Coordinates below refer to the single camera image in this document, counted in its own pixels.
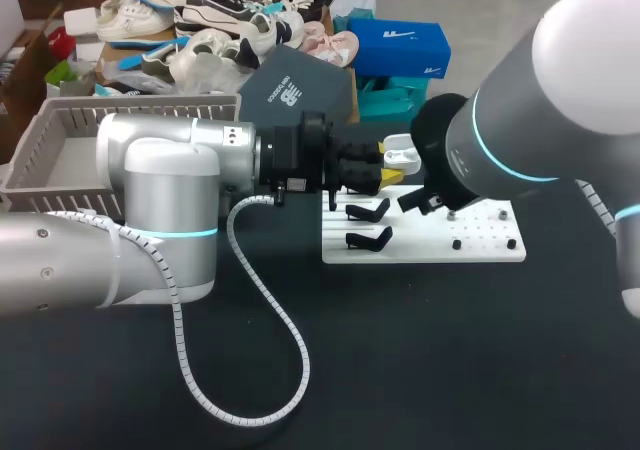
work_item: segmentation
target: dark table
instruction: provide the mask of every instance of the dark table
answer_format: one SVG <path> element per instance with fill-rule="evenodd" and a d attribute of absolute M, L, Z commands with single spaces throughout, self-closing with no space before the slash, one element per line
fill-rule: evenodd
<path fill-rule="evenodd" d="M 640 322 L 613 239 L 571 182 L 514 207 L 526 262 L 455 266 L 326 266 L 316 198 L 244 210 L 240 245 L 312 359 L 269 431 L 196 404 L 168 307 L 2 320 L 0 448 L 637 449 Z M 215 291 L 185 307 L 191 366 L 212 401 L 262 416 L 297 388 L 299 354 L 224 232 L 219 248 Z"/>

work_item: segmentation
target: black mount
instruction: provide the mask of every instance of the black mount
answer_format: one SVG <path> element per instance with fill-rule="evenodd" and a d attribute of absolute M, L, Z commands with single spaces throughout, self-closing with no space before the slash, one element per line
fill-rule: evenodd
<path fill-rule="evenodd" d="M 427 215 L 442 206 L 457 211 L 479 198 L 460 183 L 447 158 L 447 131 L 465 103 L 462 95 L 440 95 L 425 103 L 411 123 L 411 139 L 424 168 L 424 187 L 398 199 L 403 212 L 419 208 Z"/>
<path fill-rule="evenodd" d="M 335 211 L 342 185 L 332 129 L 323 113 L 304 112 L 299 125 L 260 132 L 259 184 L 275 193 L 276 205 L 284 205 L 285 193 L 328 190 L 329 209 Z"/>

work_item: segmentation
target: turquoise item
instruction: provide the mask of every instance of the turquoise item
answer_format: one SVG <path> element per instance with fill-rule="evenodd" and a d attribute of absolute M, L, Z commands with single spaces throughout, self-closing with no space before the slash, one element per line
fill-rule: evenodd
<path fill-rule="evenodd" d="M 166 47 L 167 45 L 172 45 L 174 43 L 178 44 L 180 47 L 186 46 L 187 43 L 189 43 L 189 38 L 190 37 L 178 37 L 166 42 L 158 42 L 160 45 L 158 45 L 157 48 L 154 48 L 150 52 L 147 52 L 145 55 L 149 55 L 150 53 L 153 53 L 157 50 L 160 50 L 161 48 Z M 142 54 L 132 55 L 131 57 L 124 57 L 123 59 L 121 59 L 118 62 L 118 69 L 119 70 L 135 70 L 140 65 L 142 65 Z"/>
<path fill-rule="evenodd" d="M 265 15 L 271 15 L 272 13 L 278 13 L 284 10 L 284 5 L 282 2 L 272 3 L 271 5 L 267 5 L 262 9 L 262 13 Z"/>
<path fill-rule="evenodd" d="M 359 92 L 358 107 L 361 122 L 410 122 L 416 112 L 408 92 L 402 88 Z"/>
<path fill-rule="evenodd" d="M 373 11 L 366 8 L 354 8 L 346 17 L 333 19 L 333 33 L 346 32 L 351 18 L 374 18 Z"/>
<path fill-rule="evenodd" d="M 424 102 L 427 101 L 429 81 L 430 79 L 428 78 L 391 77 L 385 88 L 405 89 L 409 94 L 409 98 L 413 101 L 415 108 L 419 110 L 422 108 L 422 105 L 424 105 Z"/>

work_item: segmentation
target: shoe sole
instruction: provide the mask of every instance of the shoe sole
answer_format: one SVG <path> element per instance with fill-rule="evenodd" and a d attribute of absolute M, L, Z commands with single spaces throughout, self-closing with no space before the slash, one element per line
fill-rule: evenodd
<path fill-rule="evenodd" d="M 176 22 L 176 35 L 179 37 L 184 36 L 193 36 L 194 34 L 206 30 L 208 27 L 206 25 L 201 25 L 199 23 L 187 23 L 187 22 Z"/>
<path fill-rule="evenodd" d="M 122 28 L 98 28 L 96 33 L 98 38 L 104 42 L 111 42 L 112 40 L 126 40 L 130 38 L 146 37 L 156 33 L 164 32 L 167 28 L 173 26 L 172 22 L 166 22 L 163 25 L 149 26 L 145 28 L 137 29 L 135 32 L 124 32 Z"/>

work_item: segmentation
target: logo on shoe box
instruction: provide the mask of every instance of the logo on shoe box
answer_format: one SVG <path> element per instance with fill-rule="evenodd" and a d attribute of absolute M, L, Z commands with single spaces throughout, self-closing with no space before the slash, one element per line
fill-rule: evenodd
<path fill-rule="evenodd" d="M 405 32 L 398 33 L 395 30 L 387 30 L 382 34 L 382 38 L 397 38 L 397 37 L 410 37 L 411 35 L 415 35 L 416 32 Z M 418 37 L 411 37 L 411 40 L 417 40 Z"/>
<path fill-rule="evenodd" d="M 280 95 L 280 100 L 286 103 L 288 106 L 293 107 L 298 99 L 302 96 L 302 91 L 291 82 L 291 77 L 287 75 L 282 79 L 282 82 L 276 87 L 273 93 L 269 96 L 267 101 L 272 103 Z"/>

